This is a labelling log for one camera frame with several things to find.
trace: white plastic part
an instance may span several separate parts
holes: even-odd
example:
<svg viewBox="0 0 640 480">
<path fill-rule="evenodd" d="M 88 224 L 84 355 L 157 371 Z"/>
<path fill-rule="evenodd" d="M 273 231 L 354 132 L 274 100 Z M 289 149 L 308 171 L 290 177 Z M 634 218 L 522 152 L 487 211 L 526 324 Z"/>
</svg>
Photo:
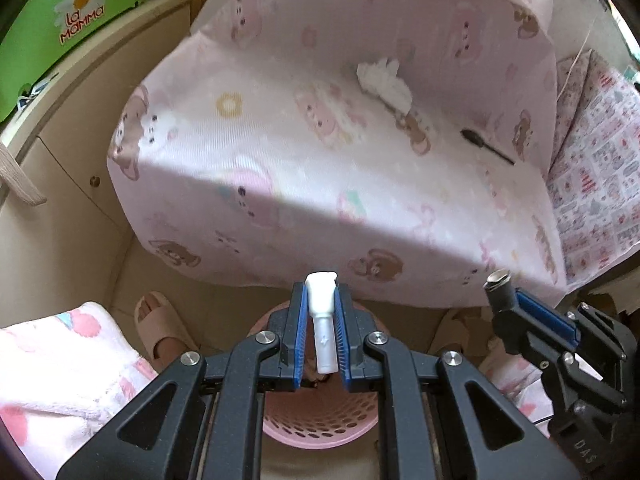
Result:
<svg viewBox="0 0 640 480">
<path fill-rule="evenodd" d="M 335 272 L 314 272 L 306 277 L 309 315 L 314 320 L 316 359 L 319 374 L 338 371 L 334 333 Z"/>
<path fill-rule="evenodd" d="M 407 115 L 414 98 L 406 83 L 397 76 L 399 67 L 397 59 L 389 61 L 383 57 L 376 64 L 360 63 L 356 75 L 364 91 L 379 97 L 400 114 Z"/>
</svg>

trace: pink towel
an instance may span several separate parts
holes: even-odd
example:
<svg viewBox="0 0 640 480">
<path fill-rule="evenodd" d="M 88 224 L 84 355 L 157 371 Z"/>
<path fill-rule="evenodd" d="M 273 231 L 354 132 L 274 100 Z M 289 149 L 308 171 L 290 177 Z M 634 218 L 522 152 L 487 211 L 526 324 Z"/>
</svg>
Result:
<svg viewBox="0 0 640 480">
<path fill-rule="evenodd" d="M 44 480 L 156 375 L 97 303 L 0 330 L 0 418 Z"/>
</svg>

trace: black brush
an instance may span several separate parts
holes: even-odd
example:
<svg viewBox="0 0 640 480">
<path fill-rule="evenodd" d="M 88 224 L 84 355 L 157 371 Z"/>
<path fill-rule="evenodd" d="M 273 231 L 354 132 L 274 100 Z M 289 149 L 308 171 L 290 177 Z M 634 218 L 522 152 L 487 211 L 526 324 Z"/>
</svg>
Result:
<svg viewBox="0 0 640 480">
<path fill-rule="evenodd" d="M 496 155 L 498 155 L 502 160 L 508 162 L 509 164 L 511 164 L 512 166 L 515 165 L 515 162 L 513 162 L 508 156 L 506 156 L 504 153 L 500 152 L 499 150 L 496 150 L 493 146 L 487 144 L 486 142 L 484 142 L 484 139 L 481 137 L 481 135 L 474 131 L 474 130 L 460 130 L 460 133 L 462 134 L 463 137 L 465 137 L 466 140 L 468 140 L 469 142 L 471 142 L 472 144 L 475 144 L 478 148 L 486 148 L 488 149 L 490 152 L 494 152 Z"/>
</svg>

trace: patterned fabric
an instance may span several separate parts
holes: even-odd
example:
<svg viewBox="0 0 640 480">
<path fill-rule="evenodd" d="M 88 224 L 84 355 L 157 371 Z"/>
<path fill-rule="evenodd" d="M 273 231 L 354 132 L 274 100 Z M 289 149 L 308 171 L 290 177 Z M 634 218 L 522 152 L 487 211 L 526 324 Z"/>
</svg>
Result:
<svg viewBox="0 0 640 480">
<path fill-rule="evenodd" d="M 193 278 L 475 306 L 497 267 L 565 277 L 551 162 L 552 0 L 230 0 L 131 96 L 108 167 L 139 240 Z M 400 61 L 396 118 L 356 80 Z M 509 166 L 460 135 L 480 131 Z"/>
<path fill-rule="evenodd" d="M 574 289 L 631 256 L 640 242 L 640 95 L 588 52 L 574 67 L 562 103 L 557 124 L 569 125 L 568 134 L 547 185 Z"/>
<path fill-rule="evenodd" d="M 0 330 L 0 418 L 44 480 L 156 375 L 97 303 Z"/>
</svg>

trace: beige slipper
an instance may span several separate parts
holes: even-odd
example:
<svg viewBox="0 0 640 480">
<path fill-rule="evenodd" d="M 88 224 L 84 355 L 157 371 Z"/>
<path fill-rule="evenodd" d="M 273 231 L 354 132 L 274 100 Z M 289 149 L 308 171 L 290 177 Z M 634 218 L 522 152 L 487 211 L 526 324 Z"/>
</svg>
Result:
<svg viewBox="0 0 640 480">
<path fill-rule="evenodd" d="M 143 296 L 136 303 L 136 308 L 133 311 L 133 319 L 136 324 L 136 330 L 138 330 L 138 335 L 151 360 L 155 362 L 158 359 L 154 355 L 154 349 L 165 337 L 178 339 L 191 350 L 197 351 L 198 346 L 189 335 L 187 328 L 169 300 L 160 292 L 153 291 L 149 294 L 158 300 L 160 306 L 152 309 L 142 321 L 139 321 L 140 307 L 145 300 Z"/>
</svg>

